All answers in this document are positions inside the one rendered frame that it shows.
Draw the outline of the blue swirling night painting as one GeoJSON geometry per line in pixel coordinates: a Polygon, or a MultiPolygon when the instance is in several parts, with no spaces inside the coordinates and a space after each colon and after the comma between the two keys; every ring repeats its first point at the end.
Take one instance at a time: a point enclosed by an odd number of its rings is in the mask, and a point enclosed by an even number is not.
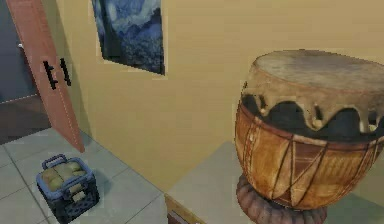
{"type": "Polygon", "coordinates": [[[102,58],[164,75],[161,0],[92,0],[102,58]]]}

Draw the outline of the brown wooden hand drum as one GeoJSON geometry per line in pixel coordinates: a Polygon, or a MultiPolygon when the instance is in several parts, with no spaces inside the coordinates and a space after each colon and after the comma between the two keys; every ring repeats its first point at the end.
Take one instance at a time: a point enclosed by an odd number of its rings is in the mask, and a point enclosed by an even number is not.
{"type": "Polygon", "coordinates": [[[235,147],[237,200],[255,224],[323,224],[384,152],[384,65],[306,49],[258,57],[235,147]]]}

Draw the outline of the reddish brown room door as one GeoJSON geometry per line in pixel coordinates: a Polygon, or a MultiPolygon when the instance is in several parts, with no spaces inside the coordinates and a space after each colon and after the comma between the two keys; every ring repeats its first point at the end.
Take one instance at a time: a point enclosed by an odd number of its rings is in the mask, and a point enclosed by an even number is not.
{"type": "Polygon", "coordinates": [[[64,73],[60,68],[60,60],[57,57],[42,1],[6,0],[6,3],[51,126],[79,152],[84,152],[79,125],[64,81],[64,73]],[[55,90],[51,89],[43,66],[44,61],[54,67],[53,78],[58,81],[55,90]]]}

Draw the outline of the blue crate with tan contents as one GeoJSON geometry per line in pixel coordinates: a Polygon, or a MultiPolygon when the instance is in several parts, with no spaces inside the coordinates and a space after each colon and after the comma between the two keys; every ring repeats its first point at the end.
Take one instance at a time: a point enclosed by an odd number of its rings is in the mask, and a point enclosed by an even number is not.
{"type": "Polygon", "coordinates": [[[58,154],[42,168],[37,187],[60,224],[69,224],[99,202],[94,172],[81,158],[58,154]]]}

